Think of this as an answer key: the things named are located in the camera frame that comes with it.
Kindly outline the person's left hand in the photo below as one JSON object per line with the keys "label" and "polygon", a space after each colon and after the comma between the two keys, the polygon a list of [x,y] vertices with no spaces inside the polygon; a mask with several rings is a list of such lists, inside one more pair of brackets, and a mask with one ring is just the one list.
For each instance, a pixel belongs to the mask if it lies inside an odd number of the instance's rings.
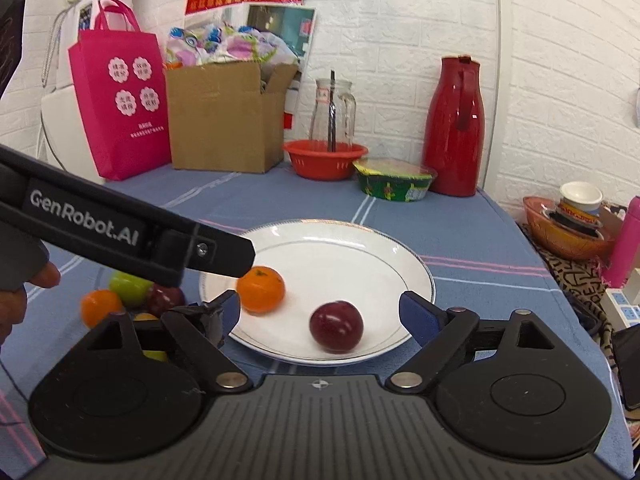
{"label": "person's left hand", "polygon": [[[60,282],[60,279],[61,273],[58,268],[48,262],[29,280],[29,283],[40,288],[52,288]],[[27,309],[24,286],[15,292],[1,292],[0,299],[0,344],[3,344],[12,333],[13,327],[24,321]]]}

